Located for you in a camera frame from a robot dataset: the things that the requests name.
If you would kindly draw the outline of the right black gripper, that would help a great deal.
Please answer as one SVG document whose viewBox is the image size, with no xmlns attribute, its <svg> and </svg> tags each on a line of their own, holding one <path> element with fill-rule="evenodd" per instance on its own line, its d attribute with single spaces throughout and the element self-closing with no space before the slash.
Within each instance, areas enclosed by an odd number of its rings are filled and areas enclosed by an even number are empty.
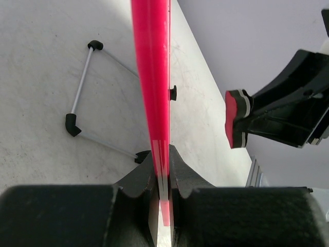
<svg viewBox="0 0 329 247">
<path fill-rule="evenodd" d="M 328 36 L 328 9 L 321 15 Z M 241 127 L 296 148 L 328 138 L 328 55 L 298 50 L 282 72 L 253 95 L 252 110 Z"/>
</svg>

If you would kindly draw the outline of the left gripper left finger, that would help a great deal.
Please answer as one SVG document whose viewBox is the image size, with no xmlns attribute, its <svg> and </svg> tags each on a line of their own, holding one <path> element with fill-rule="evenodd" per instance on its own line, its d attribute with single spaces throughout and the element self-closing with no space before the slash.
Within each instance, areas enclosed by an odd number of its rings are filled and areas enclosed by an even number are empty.
<svg viewBox="0 0 329 247">
<path fill-rule="evenodd" d="M 155 246 L 159 195 L 150 151 L 115 184 L 17 185 L 1 195 L 1 246 Z"/>
</svg>

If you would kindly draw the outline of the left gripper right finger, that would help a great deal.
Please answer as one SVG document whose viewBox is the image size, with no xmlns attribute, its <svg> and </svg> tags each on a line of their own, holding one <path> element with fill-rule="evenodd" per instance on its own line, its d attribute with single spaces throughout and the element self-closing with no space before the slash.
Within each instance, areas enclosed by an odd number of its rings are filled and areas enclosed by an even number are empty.
<svg viewBox="0 0 329 247">
<path fill-rule="evenodd" d="M 170 146 L 172 246 L 328 246 L 307 187 L 215 187 Z"/>
</svg>

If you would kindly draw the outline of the black whiteboard eraser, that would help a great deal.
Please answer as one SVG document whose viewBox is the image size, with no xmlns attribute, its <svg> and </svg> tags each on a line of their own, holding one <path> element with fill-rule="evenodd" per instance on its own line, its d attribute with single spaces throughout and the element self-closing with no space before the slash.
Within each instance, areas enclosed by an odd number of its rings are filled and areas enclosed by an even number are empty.
<svg viewBox="0 0 329 247">
<path fill-rule="evenodd" d="M 236 127 L 235 125 L 249 116 L 253 107 L 253 98 L 242 89 L 226 91 L 225 107 L 225 133 L 230 148 L 245 148 L 248 134 L 242 127 Z"/>
</svg>

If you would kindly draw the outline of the pink-framed whiteboard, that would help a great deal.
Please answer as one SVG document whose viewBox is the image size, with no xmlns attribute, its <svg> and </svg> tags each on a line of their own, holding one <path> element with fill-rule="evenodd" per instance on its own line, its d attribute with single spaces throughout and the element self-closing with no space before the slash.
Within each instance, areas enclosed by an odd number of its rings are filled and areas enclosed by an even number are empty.
<svg viewBox="0 0 329 247">
<path fill-rule="evenodd" d="M 164 226 L 170 226 L 170 1 L 133 0 L 132 21 Z"/>
</svg>

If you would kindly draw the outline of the aluminium mounting rail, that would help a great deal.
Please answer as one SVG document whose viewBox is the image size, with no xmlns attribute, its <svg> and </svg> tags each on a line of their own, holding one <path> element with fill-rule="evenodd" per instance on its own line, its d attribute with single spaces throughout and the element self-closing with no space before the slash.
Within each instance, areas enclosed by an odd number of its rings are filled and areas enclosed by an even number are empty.
<svg viewBox="0 0 329 247">
<path fill-rule="evenodd" d="M 251 157 L 251 167 L 246 182 L 246 187 L 269 187 L 264 172 L 255 156 Z"/>
</svg>

